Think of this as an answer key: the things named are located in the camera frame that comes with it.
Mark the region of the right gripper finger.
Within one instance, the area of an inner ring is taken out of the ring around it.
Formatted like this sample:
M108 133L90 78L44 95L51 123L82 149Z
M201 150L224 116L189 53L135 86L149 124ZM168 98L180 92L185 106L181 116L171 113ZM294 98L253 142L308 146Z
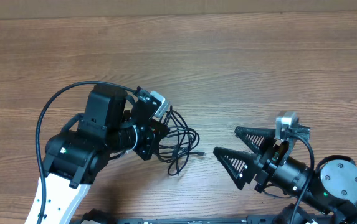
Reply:
M275 129L237 126L234 132L235 136L241 139L255 154L264 154L266 150L276 143Z
M213 154L226 169L239 190L242 190L245 184L251 183L255 177L258 170L255 164L257 158L255 154L223 147L215 147Z

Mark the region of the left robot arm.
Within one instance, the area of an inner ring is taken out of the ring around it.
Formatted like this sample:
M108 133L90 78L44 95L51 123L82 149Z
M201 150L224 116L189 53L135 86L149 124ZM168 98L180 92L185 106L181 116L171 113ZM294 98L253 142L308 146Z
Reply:
M157 91L91 81L85 111L73 116L40 149L45 112L66 86L45 104L37 121L35 144L40 177L26 223L69 223L97 174L128 151L151 159L169 132L159 119L170 102Z

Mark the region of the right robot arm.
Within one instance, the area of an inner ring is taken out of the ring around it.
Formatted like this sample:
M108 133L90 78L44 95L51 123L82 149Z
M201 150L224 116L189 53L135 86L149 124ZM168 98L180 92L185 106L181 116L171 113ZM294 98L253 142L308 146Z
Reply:
M235 135L249 152L215 147L213 153L237 188L254 180L260 193L274 186L297 199L275 223L315 223L300 208L302 202L324 215L331 213L330 223L357 223L357 166L352 158L332 155L316 163L310 128L300 124L275 129L238 126Z

